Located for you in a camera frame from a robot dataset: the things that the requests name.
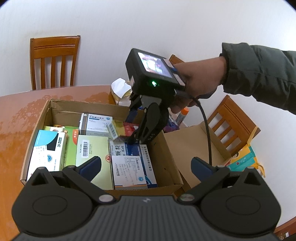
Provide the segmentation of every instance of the white logo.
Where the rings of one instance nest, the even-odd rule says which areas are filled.
[[[143,199],[142,201],[145,202],[145,203],[148,203],[148,202],[151,201],[151,199],[147,197],[146,199]]]

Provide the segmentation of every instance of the white tissue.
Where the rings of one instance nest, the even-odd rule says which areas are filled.
[[[111,84],[111,88],[119,98],[122,98],[123,95],[131,89],[131,86],[128,85],[124,79],[119,78]]]

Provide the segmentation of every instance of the gray gripper base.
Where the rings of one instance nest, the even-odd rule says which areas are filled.
[[[21,233],[14,240],[277,241],[278,239],[273,234],[250,239],[224,235],[210,227],[195,207],[178,204],[172,196],[122,196],[115,204],[100,206],[88,223],[72,233],[52,238],[33,237]]]

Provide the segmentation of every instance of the black cable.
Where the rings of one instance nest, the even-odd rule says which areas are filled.
[[[211,137],[210,137],[210,131],[209,131],[209,125],[208,125],[208,122],[207,122],[207,117],[205,116],[205,112],[202,108],[202,105],[200,103],[200,101],[187,94],[186,92],[184,91],[179,91],[179,90],[175,90],[176,91],[176,95],[177,96],[181,96],[181,97],[184,97],[184,98],[187,98],[187,99],[192,99],[195,101],[196,105],[199,107],[201,113],[202,113],[202,117],[204,119],[204,122],[205,122],[205,130],[206,130],[206,133],[207,133],[207,145],[208,145],[208,149],[209,149],[209,164],[212,166],[212,147],[211,147]]]

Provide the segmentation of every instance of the dark green jacket sleeve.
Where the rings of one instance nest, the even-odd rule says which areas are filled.
[[[221,55],[227,60],[225,92],[252,95],[296,115],[296,52],[223,43]]]

